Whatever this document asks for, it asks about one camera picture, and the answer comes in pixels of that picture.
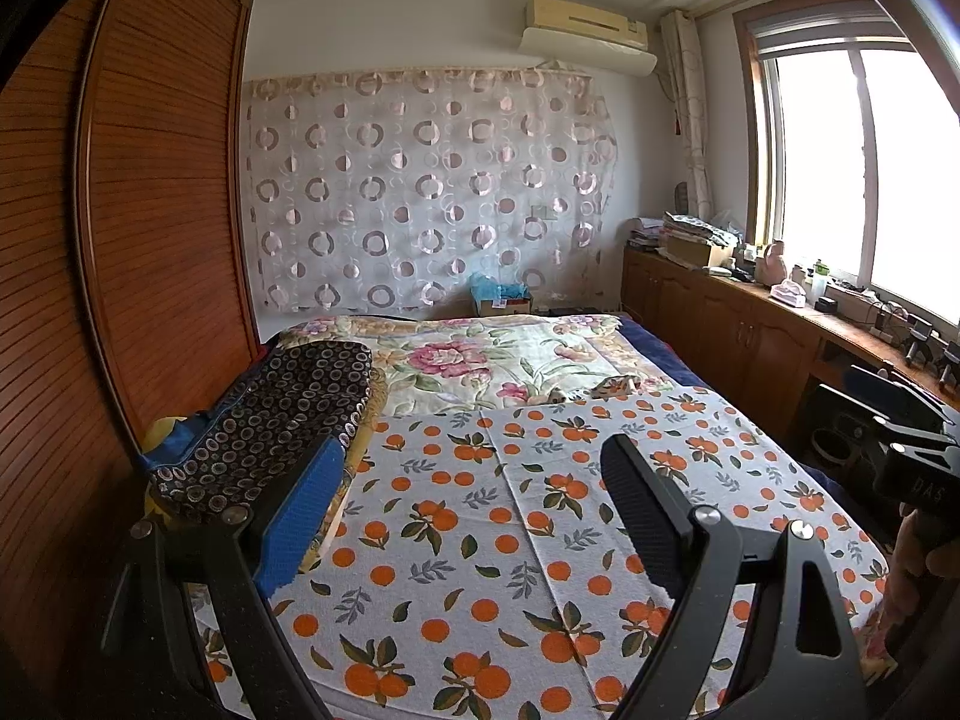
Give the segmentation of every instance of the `bottle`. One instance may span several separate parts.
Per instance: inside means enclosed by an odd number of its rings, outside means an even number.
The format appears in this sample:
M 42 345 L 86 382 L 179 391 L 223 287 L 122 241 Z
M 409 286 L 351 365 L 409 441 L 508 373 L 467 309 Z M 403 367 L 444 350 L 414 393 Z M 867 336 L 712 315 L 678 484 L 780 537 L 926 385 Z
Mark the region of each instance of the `bottle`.
M 829 282 L 830 269 L 820 260 L 813 264 L 813 289 L 811 290 L 812 301 L 817 302 L 827 291 L 827 282 Z

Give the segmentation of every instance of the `pink flower print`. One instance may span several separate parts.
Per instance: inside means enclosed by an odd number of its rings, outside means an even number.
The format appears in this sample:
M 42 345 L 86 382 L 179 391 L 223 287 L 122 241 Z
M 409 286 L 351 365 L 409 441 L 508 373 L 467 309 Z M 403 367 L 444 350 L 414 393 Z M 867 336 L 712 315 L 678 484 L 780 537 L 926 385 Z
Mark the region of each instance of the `pink flower print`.
M 483 352 L 469 341 L 427 343 L 414 349 L 407 358 L 408 364 L 417 370 L 438 373 L 445 379 L 463 376 L 486 361 Z
M 469 373 L 464 374 L 460 383 L 464 386 L 473 386 L 474 389 L 482 389 L 490 384 L 493 375 L 488 367 L 475 367 Z
M 584 343 L 578 346 L 563 346 L 561 343 L 553 347 L 553 353 L 559 357 L 566 357 L 573 362 L 592 362 L 597 359 L 596 352 Z
M 530 397 L 526 385 L 514 384 L 513 382 L 504 382 L 500 385 L 496 396 L 502 397 L 504 404 L 508 406 L 523 406 Z

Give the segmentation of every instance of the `sheer curtain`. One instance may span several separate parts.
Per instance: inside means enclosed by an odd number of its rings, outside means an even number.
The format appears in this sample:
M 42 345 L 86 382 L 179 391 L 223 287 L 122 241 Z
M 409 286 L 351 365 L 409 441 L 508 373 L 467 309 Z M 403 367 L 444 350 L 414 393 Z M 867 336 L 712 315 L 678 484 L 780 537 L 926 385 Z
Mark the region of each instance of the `sheer curtain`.
M 683 136 L 690 213 L 709 221 L 713 217 L 713 200 L 707 179 L 707 86 L 700 36 L 693 19 L 679 10 L 661 19 L 661 34 Z
M 254 294 L 282 313 L 387 314 L 481 272 L 541 304 L 596 291 L 616 162 L 589 76 L 320 74 L 245 88 Z

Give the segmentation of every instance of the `hand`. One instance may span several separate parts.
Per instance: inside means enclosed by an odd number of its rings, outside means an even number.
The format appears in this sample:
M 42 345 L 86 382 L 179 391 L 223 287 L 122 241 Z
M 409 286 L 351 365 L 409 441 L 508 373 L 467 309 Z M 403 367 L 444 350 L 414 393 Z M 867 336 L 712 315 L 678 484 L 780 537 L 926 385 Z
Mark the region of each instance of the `hand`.
M 960 538 L 923 555 L 923 547 L 914 535 L 917 514 L 904 517 L 896 535 L 894 557 L 883 594 L 883 616 L 891 624 L 904 622 L 917 609 L 920 594 L 913 577 L 929 571 L 938 577 L 960 579 Z

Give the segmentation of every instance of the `desk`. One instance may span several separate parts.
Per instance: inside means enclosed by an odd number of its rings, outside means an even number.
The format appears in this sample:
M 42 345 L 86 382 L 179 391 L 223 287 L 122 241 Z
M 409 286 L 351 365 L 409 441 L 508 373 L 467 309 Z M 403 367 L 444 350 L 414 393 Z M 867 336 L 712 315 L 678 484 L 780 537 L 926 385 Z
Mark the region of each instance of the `desk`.
M 960 410 L 928 370 L 862 327 L 810 306 L 795 309 L 757 284 L 688 271 L 655 254 L 624 252 L 621 301 L 690 368 L 757 425 L 785 440 L 803 394 L 817 381 L 840 386 L 854 364 L 891 362 L 904 376 Z

